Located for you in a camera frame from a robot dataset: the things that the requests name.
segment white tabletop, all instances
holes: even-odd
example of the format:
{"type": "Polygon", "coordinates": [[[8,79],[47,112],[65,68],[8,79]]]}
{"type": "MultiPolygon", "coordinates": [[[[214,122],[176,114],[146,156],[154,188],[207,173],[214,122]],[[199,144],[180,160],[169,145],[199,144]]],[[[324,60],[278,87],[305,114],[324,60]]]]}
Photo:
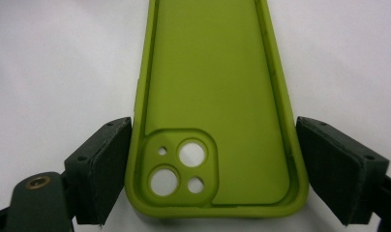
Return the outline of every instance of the white tabletop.
{"type": "MultiPolygon", "coordinates": [[[[0,1],[0,210],[18,182],[63,172],[101,125],[134,116],[147,6],[0,1]]],[[[294,117],[327,122],[391,160],[391,1],[269,6],[294,117]]],[[[312,190],[291,217],[170,220],[139,214],[122,191],[103,231],[376,231],[377,223],[345,228],[312,190]]]]}

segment green silicone case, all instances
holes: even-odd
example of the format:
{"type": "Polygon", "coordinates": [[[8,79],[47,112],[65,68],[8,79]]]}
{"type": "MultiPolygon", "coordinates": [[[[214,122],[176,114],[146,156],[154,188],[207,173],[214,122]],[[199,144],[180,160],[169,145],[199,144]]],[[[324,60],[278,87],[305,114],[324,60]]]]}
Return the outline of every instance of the green silicone case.
{"type": "Polygon", "coordinates": [[[282,217],[305,204],[265,0],[150,1],[125,186],[133,206],[157,218],[282,217]],[[188,142],[204,151],[201,165],[180,160],[188,142]],[[160,169],[178,180],[168,196],[151,189],[160,169]],[[188,189],[194,177],[200,193],[188,189]]]}

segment white background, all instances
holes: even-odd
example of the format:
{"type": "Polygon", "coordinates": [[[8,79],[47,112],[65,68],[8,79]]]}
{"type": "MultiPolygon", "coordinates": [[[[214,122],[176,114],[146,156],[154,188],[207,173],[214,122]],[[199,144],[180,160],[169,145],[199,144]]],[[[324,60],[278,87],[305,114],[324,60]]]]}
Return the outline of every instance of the white background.
{"type": "MultiPolygon", "coordinates": [[[[0,0],[0,210],[15,184],[61,173],[102,124],[133,116],[147,6],[0,0]]],[[[325,121],[391,159],[391,1],[269,6],[294,117],[325,121]]],[[[158,220],[122,191],[103,231],[376,231],[377,222],[345,228],[313,191],[291,217],[158,220]]]]}

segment phone case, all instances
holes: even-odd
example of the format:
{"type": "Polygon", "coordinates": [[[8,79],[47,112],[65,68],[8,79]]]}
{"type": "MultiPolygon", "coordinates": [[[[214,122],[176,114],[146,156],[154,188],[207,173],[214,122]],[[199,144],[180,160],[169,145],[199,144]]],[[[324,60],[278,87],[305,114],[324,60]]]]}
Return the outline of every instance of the phone case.
{"type": "Polygon", "coordinates": [[[151,0],[126,171],[157,218],[282,217],[306,201],[265,0],[151,0]]]}

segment green phone case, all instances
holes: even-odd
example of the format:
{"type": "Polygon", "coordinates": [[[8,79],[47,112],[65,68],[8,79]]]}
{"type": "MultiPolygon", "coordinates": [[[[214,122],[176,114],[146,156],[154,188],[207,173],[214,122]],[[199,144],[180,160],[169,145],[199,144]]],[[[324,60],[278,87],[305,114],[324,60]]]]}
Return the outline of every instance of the green phone case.
{"type": "Polygon", "coordinates": [[[265,0],[150,1],[125,186],[157,218],[282,217],[305,204],[265,0]],[[196,166],[181,157],[188,143],[204,154],[196,166]],[[156,193],[170,176],[173,191],[156,193]]]}

